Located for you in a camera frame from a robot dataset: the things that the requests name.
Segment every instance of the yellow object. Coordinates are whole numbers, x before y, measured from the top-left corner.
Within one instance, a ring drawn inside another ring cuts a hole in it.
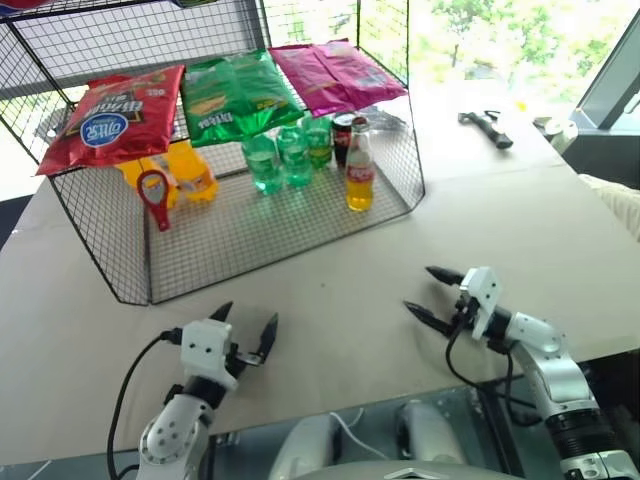
[[[138,177],[142,174],[142,172],[146,172],[147,170],[160,170],[161,172],[164,172],[160,165],[158,165],[149,157],[143,157],[138,160],[119,163],[115,165],[115,167],[122,172],[124,181],[127,182],[136,192],[138,191]],[[169,182],[169,192],[167,193],[167,208],[173,208],[173,206],[178,201],[178,187],[175,180],[173,180],[170,175],[167,175],[167,180]]]
[[[213,200],[218,192],[218,181],[189,140],[169,145],[167,162],[171,174],[189,200]]]
[[[347,205],[351,210],[364,212],[373,203],[373,175],[367,179],[352,181],[347,178]]]

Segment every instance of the beige tabletop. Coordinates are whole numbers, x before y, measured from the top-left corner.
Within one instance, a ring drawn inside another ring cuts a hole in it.
[[[411,215],[161,306],[117,303],[44,184],[0,253],[0,464],[104,452],[137,353],[227,300],[241,344],[271,312],[280,325],[267,364],[219,409],[219,432],[458,385],[444,339],[401,303],[451,312],[455,291],[425,265],[494,267],[500,303],[565,330],[576,360],[638,347],[640,247],[526,119],[514,117],[505,156],[440,99],[440,117],[416,120],[427,196]],[[504,373],[504,359],[464,340],[462,372]],[[118,449],[136,447],[182,380],[177,347],[150,352]]]

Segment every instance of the pink snack bag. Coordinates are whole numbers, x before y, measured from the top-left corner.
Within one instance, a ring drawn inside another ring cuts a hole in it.
[[[270,48],[269,52],[314,117],[359,110],[407,94],[346,39]]]

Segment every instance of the black cable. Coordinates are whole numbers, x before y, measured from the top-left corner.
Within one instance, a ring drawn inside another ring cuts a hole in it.
[[[118,475],[118,478],[123,479],[127,473],[138,470],[139,468],[140,468],[140,465],[129,465],[128,467],[126,467],[124,470],[120,472],[120,474]]]
[[[513,411],[513,398],[511,397],[511,384],[513,382],[513,357],[511,356],[511,348],[507,351],[507,378],[504,384],[504,394],[507,397],[505,400],[505,404],[507,407],[507,414],[509,415],[509,419],[511,423],[517,425],[518,427],[531,427],[533,425],[537,425],[542,421],[542,418],[538,416],[533,416],[528,420],[523,420],[518,417]]]
[[[466,328],[467,323],[464,320],[460,320],[455,328],[455,330],[453,331],[453,333],[451,334],[451,337],[449,337],[449,343],[447,343],[447,349],[445,351],[445,360],[447,362],[447,366],[449,367],[449,370],[451,371],[451,373],[456,376],[458,379],[460,379],[462,382],[466,383],[467,385],[469,385],[470,387],[475,388],[476,390],[480,390],[481,392],[487,394],[487,395],[491,395],[494,397],[498,397],[498,398],[502,398],[504,400],[509,399],[510,403],[517,403],[518,405],[522,405],[523,407],[529,407],[529,408],[536,408],[536,406],[531,403],[531,402],[527,402],[526,400],[520,400],[519,398],[512,398],[511,395],[509,394],[509,396],[506,395],[506,393],[500,393],[500,392],[496,392],[494,390],[490,390],[486,387],[483,387],[482,385],[473,382],[471,380],[469,380],[468,378],[464,377],[462,374],[460,374],[455,367],[453,366],[453,363],[451,362],[451,351],[453,350],[453,346],[456,343],[456,340],[458,340],[458,337],[460,336],[460,334],[462,333],[462,331]]]
[[[216,443],[217,435],[211,435],[209,437],[209,454],[207,455],[207,476],[206,480],[213,480],[213,476],[216,469]]]
[[[107,437],[107,469],[109,471],[109,478],[111,480],[121,480],[122,477],[131,470],[137,469],[138,465],[130,465],[125,468],[122,472],[118,473],[116,471],[116,464],[113,458],[113,440],[116,436],[116,427],[118,426],[118,418],[120,417],[120,410],[122,409],[122,402],[124,400],[124,394],[127,390],[127,385],[129,385],[129,380],[131,380],[131,376],[133,375],[133,371],[142,360],[142,357],[151,350],[151,348],[158,343],[160,340],[166,339],[166,332],[162,332],[156,338],[151,340],[149,345],[144,347],[142,351],[138,354],[136,359],[133,361],[131,366],[129,367],[129,371],[124,376],[124,380],[122,381],[122,386],[120,387],[120,393],[118,393],[118,399],[116,400],[116,407],[113,409],[113,417],[111,418],[111,426],[109,427],[109,436]]]

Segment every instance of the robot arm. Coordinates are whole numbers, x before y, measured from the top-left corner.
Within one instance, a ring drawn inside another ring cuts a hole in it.
[[[225,394],[235,390],[244,368],[264,363],[269,355],[277,315],[264,329],[258,351],[240,353],[231,341],[231,325],[224,323],[229,308],[227,304],[210,318],[183,329],[180,359],[190,377],[144,429],[137,480],[197,480],[215,410]]]
[[[427,270],[448,285],[460,285],[454,321],[465,321],[474,339],[500,345],[520,364],[538,413],[562,458],[560,466],[567,479],[640,480],[582,371],[569,355],[564,333],[546,320],[519,312],[511,314],[498,307],[502,286],[489,267],[472,268],[464,276],[440,267]],[[424,323],[446,336],[451,334],[451,326],[431,312],[423,309],[421,317],[414,304],[407,306]]]

